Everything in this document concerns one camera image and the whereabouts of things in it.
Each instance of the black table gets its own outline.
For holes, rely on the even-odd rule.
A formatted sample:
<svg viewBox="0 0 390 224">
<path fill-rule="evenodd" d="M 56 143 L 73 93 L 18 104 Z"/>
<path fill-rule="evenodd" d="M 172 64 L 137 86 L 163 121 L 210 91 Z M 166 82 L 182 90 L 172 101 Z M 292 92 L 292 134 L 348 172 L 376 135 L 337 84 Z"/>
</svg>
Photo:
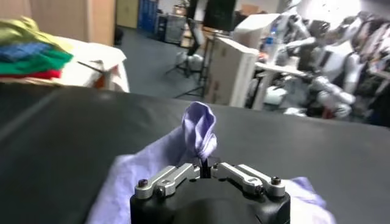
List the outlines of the black table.
<svg viewBox="0 0 390 224">
<path fill-rule="evenodd" d="M 81 223 L 115 156 L 178 126 L 189 102 L 84 88 L 0 85 L 0 222 Z M 211 106 L 218 152 L 309 177 L 338 223 L 388 223 L 390 132 Z"/>
</svg>

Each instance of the folded clothes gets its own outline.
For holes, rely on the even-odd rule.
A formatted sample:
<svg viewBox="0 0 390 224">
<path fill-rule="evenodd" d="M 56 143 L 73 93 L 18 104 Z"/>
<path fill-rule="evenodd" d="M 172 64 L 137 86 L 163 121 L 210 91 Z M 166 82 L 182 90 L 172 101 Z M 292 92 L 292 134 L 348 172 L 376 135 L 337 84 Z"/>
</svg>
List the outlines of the folded clothes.
<svg viewBox="0 0 390 224">
<path fill-rule="evenodd" d="M 68 43 L 40 32 L 36 22 L 30 18 L 0 19 L 0 46 L 30 42 L 47 43 L 59 51 L 69 52 L 71 50 Z"/>
<path fill-rule="evenodd" d="M 0 78 L 14 78 L 14 79 L 23 79 L 23 78 L 59 79 L 60 77 L 61 77 L 61 70 L 47 70 L 45 72 L 36 72 L 28 75 L 0 74 Z"/>
<path fill-rule="evenodd" d="M 15 62 L 52 48 L 50 44 L 34 42 L 0 46 L 0 61 Z"/>
<path fill-rule="evenodd" d="M 135 155 L 115 159 L 101 192 L 93 205 L 87 223 L 128 224 L 129 200 L 140 179 L 149 179 L 166 166 L 181 166 L 197 156 L 204 160 L 216 149 L 213 129 L 216 118 L 202 103 L 192 103 L 184 114 L 182 126 L 148 145 Z M 334 224 L 325 201 L 316 195 L 306 178 L 284 181 L 291 196 L 292 224 Z"/>
<path fill-rule="evenodd" d="M 28 75 L 47 70 L 60 70 L 72 57 L 71 54 L 51 49 L 31 56 L 28 60 L 0 62 L 0 74 Z"/>
</svg>

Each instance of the black monitor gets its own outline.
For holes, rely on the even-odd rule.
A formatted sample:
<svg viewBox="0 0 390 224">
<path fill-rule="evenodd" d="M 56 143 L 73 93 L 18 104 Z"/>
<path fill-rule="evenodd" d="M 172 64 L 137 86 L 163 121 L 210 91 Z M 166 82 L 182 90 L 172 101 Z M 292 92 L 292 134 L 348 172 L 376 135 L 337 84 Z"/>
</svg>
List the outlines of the black monitor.
<svg viewBox="0 0 390 224">
<path fill-rule="evenodd" d="M 232 31 L 235 7 L 236 0 L 208 0 L 203 26 Z"/>
</svg>

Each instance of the door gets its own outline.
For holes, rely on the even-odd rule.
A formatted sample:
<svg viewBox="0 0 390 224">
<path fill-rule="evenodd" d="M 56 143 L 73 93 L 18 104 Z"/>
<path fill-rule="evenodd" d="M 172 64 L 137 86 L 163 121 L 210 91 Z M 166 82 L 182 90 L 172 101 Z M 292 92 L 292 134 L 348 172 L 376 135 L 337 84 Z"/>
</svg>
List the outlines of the door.
<svg viewBox="0 0 390 224">
<path fill-rule="evenodd" d="M 116 23 L 120 26 L 137 28 L 138 0 L 118 0 L 116 3 Z"/>
</svg>

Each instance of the blue cloth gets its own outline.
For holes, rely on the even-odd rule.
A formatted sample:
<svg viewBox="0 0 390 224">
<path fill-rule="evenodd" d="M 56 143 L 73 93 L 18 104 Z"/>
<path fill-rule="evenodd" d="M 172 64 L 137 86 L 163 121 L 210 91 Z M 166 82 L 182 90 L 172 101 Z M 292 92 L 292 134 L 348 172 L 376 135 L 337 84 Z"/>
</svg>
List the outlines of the blue cloth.
<svg viewBox="0 0 390 224">
<path fill-rule="evenodd" d="M 36 42 L 0 46 L 0 61 L 15 62 L 50 49 L 50 44 Z"/>
<path fill-rule="evenodd" d="M 149 179 L 166 166 L 208 158 L 216 149 L 213 133 L 216 118 L 210 108 L 194 102 L 186 110 L 182 125 L 135 155 L 116 158 L 93 205 L 87 223 L 130 223 L 130 197 L 140 179 Z M 285 181 L 291 196 L 291 223 L 333 224 L 325 201 L 316 195 L 306 178 Z"/>
</svg>

